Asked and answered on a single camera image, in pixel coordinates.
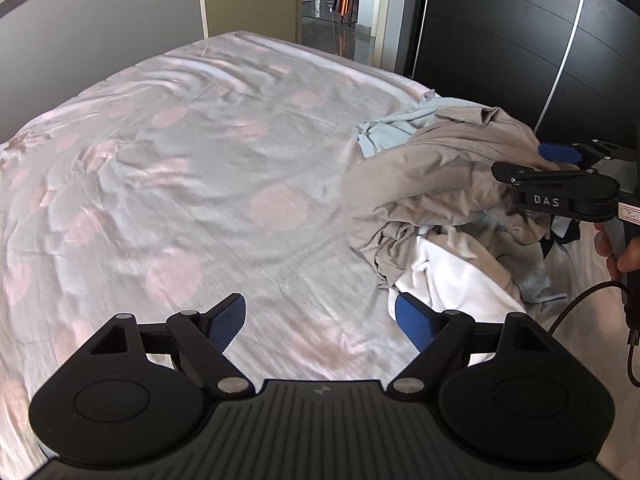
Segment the light blue garment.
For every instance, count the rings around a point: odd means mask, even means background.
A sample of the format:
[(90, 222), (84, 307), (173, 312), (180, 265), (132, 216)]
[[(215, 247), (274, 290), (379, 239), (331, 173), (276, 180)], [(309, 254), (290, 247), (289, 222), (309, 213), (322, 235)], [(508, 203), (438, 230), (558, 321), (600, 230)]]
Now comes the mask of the light blue garment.
[(419, 130), (439, 122), (469, 122), (486, 126), (498, 112), (498, 107), (485, 106), (467, 100), (444, 98), (434, 90), (421, 96), (420, 102), (408, 112), (398, 112), (356, 127), (357, 142), (364, 158), (388, 148), (406, 143)]

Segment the black wardrobe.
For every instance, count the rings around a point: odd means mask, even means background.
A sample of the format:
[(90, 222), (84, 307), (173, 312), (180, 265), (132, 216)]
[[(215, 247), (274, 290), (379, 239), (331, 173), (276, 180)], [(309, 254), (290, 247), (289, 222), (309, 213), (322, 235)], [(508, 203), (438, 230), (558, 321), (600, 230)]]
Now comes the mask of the black wardrobe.
[(416, 0), (411, 79), (498, 106), (544, 142), (639, 135), (639, 0)]

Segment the pink dotted grey bedspread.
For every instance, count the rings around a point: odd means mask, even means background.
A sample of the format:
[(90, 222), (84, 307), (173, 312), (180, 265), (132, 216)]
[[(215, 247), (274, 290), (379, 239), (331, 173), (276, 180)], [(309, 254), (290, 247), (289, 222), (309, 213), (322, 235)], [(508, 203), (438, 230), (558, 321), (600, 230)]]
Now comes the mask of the pink dotted grey bedspread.
[[(454, 228), (511, 273), (522, 312), (435, 403), (386, 389), (419, 351), (392, 286), (349, 246), (356, 127), (408, 112), (404, 77), (250, 32), (122, 70), (1, 148), (1, 474), (6, 479), (634, 479), (636, 276), (595, 223), (543, 214), (522, 245)], [(215, 400), (149, 354), (142, 324), (237, 292)]]

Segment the white garment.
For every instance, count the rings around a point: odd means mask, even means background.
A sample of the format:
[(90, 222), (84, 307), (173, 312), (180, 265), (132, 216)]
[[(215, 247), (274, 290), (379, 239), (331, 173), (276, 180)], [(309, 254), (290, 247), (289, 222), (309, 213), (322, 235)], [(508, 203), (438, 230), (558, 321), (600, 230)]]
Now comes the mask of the white garment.
[(524, 310), (511, 273), (478, 240), (454, 228), (420, 231), (413, 240), (406, 270), (388, 292), (391, 318), (402, 292), (436, 312), (458, 310), (477, 322), (501, 323)]

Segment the beige t-shirt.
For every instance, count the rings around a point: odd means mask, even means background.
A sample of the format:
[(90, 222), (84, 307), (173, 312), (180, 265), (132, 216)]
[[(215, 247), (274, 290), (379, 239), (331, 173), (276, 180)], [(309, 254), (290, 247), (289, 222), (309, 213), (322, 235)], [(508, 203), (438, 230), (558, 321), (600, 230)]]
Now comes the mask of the beige t-shirt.
[(538, 146), (532, 129), (499, 107), (439, 110), (433, 125), (345, 172), (349, 246), (392, 286), (407, 269), (421, 228), (464, 226), (488, 214), (518, 243), (535, 243), (548, 232), (548, 218), (516, 212), (510, 191), (492, 176), (491, 167), (508, 162), (556, 170)]

